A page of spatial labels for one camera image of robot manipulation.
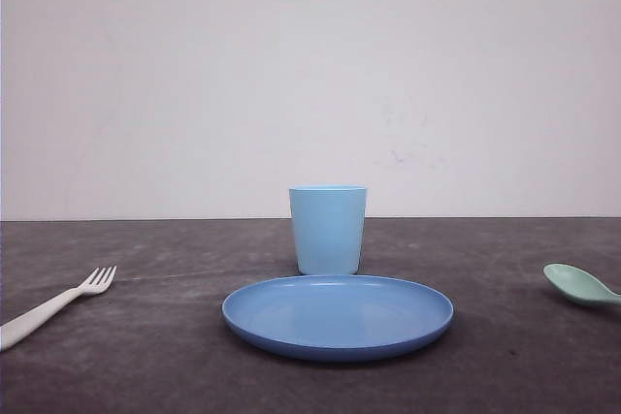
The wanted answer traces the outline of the light blue plastic cup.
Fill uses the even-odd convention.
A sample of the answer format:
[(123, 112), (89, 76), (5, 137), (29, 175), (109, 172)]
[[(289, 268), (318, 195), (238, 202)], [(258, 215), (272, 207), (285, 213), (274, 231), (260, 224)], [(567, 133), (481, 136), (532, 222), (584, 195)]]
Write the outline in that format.
[(299, 272), (353, 274), (359, 269), (367, 189), (310, 185), (289, 189)]

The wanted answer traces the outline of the white plastic fork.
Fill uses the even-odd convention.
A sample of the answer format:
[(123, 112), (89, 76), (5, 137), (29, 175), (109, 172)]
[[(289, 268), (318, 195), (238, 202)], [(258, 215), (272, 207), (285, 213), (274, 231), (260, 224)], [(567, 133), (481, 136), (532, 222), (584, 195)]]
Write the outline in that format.
[(117, 266), (97, 268), (77, 287), (70, 288), (3, 324), (1, 351), (11, 349), (74, 300), (105, 293), (114, 281), (116, 270)]

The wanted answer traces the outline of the mint green plastic spoon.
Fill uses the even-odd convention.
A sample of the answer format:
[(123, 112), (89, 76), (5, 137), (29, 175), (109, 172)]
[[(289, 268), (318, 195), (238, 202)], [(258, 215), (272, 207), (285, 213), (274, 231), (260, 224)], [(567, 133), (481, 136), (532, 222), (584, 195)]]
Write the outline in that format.
[(620, 295), (612, 292), (591, 273), (567, 264), (547, 264), (542, 272), (568, 300), (584, 306), (620, 304)]

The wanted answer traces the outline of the blue plastic plate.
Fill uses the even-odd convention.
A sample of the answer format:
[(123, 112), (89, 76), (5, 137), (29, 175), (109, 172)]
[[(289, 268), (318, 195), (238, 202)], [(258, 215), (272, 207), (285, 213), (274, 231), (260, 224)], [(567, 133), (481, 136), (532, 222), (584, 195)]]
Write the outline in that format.
[(223, 318), (245, 342), (315, 362), (401, 356), (442, 336), (451, 300), (417, 282), (370, 275), (303, 275), (245, 286), (225, 298)]

